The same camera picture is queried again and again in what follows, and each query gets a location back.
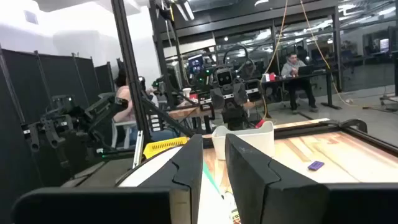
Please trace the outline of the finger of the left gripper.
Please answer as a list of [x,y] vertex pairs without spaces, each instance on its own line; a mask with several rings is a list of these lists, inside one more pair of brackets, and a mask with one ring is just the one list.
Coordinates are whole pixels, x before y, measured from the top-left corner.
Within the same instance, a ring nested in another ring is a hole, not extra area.
[[211,102],[216,110],[220,110],[224,107],[224,95],[220,88],[214,88],[210,90]]
[[237,105],[245,104],[248,100],[244,83],[235,83],[233,85],[233,98]]

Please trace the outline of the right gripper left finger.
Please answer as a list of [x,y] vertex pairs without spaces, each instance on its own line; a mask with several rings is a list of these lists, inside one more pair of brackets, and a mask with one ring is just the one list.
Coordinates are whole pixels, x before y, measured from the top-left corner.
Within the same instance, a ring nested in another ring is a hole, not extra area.
[[141,203],[137,223],[197,223],[203,168],[203,140],[195,135],[167,162],[138,185],[149,189]]

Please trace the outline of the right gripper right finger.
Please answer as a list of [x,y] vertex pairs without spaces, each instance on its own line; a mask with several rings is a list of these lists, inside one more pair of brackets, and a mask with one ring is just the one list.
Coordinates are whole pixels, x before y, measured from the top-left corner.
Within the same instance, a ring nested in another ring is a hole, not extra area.
[[321,223],[326,186],[288,168],[234,134],[227,134],[229,182],[242,223]]

